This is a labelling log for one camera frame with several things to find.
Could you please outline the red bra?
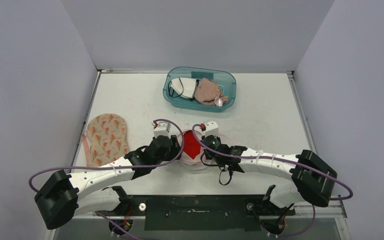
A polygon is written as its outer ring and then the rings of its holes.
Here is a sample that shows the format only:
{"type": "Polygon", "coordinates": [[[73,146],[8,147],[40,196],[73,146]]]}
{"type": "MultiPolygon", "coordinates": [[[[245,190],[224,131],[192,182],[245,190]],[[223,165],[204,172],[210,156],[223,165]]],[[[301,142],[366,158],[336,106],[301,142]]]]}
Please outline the red bra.
{"type": "Polygon", "coordinates": [[[201,145],[195,139],[194,133],[192,130],[186,131],[183,134],[183,136],[184,136],[183,152],[191,159],[195,159],[198,155],[201,154],[201,145]]]}

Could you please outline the white mesh laundry bag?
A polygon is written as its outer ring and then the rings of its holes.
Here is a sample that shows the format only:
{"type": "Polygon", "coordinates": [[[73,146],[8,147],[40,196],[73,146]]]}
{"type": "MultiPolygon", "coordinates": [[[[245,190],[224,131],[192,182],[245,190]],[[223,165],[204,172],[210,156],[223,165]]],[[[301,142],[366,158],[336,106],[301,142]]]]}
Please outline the white mesh laundry bag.
{"type": "MultiPolygon", "coordinates": [[[[184,134],[188,130],[190,130],[190,129],[185,129],[182,133],[184,134]]],[[[204,170],[207,167],[211,167],[212,165],[216,164],[213,160],[206,158],[204,150],[202,147],[201,147],[201,153],[195,159],[191,159],[189,156],[187,156],[184,153],[184,150],[183,150],[183,152],[180,156],[180,163],[185,168],[187,168],[191,171],[204,170]]]]}

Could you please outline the beige bra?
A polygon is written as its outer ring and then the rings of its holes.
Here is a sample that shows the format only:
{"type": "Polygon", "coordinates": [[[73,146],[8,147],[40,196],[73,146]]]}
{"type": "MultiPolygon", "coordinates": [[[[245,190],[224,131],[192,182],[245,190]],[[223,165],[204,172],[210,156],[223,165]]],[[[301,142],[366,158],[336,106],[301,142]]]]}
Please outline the beige bra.
{"type": "Polygon", "coordinates": [[[194,98],[203,105],[216,107],[222,107],[229,101],[229,97],[223,94],[219,85],[207,78],[203,78],[199,82],[194,98]]]}

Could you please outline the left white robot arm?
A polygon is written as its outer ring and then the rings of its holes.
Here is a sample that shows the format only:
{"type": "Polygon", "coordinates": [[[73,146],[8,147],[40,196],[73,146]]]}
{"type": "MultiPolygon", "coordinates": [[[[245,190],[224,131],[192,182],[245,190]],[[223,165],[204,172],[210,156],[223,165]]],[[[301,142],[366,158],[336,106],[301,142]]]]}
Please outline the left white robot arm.
{"type": "Polygon", "coordinates": [[[183,149],[175,135],[154,137],[125,156],[101,167],[79,167],[79,172],[65,173],[53,168],[44,185],[37,190],[34,201],[48,230],[68,223],[80,209],[80,201],[97,191],[150,174],[163,162],[177,160],[183,149]]]}

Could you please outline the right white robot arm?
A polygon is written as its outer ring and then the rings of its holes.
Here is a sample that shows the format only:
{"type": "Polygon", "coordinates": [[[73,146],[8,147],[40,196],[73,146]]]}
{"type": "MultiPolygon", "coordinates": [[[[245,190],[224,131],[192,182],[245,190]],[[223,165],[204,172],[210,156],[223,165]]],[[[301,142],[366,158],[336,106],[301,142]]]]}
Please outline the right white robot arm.
{"type": "Polygon", "coordinates": [[[290,155],[265,153],[245,146],[228,146],[214,135],[203,137],[201,144],[206,156],[229,173],[261,173],[289,181],[266,191],[262,207],[270,215],[299,202],[323,208],[329,205],[338,174],[311,150],[290,155]]]}

